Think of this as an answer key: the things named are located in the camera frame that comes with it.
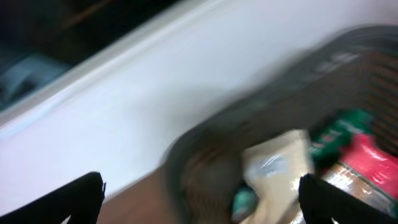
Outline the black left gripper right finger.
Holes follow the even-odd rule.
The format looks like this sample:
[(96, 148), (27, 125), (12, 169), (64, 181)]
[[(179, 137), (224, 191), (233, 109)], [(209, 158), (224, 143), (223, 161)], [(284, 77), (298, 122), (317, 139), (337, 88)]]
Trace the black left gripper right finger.
[(298, 201), (306, 224), (397, 224), (397, 219), (372, 208), (313, 174), (300, 178)]

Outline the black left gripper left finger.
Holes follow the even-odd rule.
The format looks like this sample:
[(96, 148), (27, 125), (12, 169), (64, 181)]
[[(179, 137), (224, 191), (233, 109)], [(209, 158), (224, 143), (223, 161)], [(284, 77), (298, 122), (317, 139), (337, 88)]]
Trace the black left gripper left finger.
[(1, 216), (1, 224), (96, 224), (106, 184), (89, 172), (53, 192)]

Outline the red orange spaghetti packet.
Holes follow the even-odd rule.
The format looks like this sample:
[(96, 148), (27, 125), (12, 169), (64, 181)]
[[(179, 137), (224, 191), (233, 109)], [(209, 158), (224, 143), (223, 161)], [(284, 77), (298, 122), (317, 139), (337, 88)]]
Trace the red orange spaghetti packet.
[[(382, 152), (372, 136), (354, 135), (340, 160), (316, 177), (397, 219), (397, 158)], [(306, 224), (301, 209), (293, 223)]]

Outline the beige pouch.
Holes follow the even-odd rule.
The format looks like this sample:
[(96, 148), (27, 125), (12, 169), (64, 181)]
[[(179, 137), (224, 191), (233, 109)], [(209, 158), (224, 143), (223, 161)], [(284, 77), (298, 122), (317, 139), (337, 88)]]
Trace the beige pouch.
[(278, 223), (298, 197), (299, 180), (313, 171), (310, 140), (303, 129), (292, 129), (244, 150), (243, 177), (259, 197), (243, 224)]

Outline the teal snack packet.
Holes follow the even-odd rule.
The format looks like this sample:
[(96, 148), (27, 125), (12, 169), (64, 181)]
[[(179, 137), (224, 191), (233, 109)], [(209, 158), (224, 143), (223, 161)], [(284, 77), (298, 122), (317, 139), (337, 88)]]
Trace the teal snack packet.
[(240, 223), (250, 216), (255, 211), (258, 201), (259, 198), (252, 188), (248, 186), (239, 188), (233, 197), (231, 209), (232, 222)]

